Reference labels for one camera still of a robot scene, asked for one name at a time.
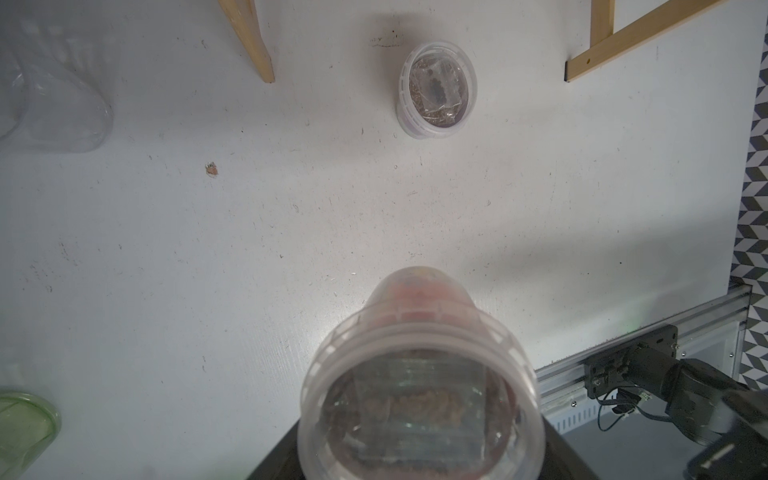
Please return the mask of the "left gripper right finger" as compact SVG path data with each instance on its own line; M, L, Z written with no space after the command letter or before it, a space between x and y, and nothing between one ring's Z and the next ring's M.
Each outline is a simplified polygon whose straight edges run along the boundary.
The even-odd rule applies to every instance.
M539 480L598 480L594 471L546 420L545 456Z

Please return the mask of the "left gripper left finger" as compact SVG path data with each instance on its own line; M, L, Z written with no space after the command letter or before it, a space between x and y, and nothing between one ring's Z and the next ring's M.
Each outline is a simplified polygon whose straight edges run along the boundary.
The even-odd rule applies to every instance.
M248 480L305 480L298 454L296 422L248 476Z

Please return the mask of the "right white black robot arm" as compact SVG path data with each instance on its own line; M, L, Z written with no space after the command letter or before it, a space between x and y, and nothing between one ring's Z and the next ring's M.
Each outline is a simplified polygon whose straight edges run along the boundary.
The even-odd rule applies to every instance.
M624 378L665 403L662 416L704 449L686 466L686 479L767 477L767 392L751 390L711 365L677 360L650 347L627 357Z

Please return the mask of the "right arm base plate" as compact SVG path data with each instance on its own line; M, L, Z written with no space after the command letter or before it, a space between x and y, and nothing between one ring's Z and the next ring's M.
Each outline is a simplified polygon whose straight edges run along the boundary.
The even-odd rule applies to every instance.
M637 387L666 398L667 377L677 367L678 328L662 325L634 339L598 352L584 361L584 384L590 399L614 389Z

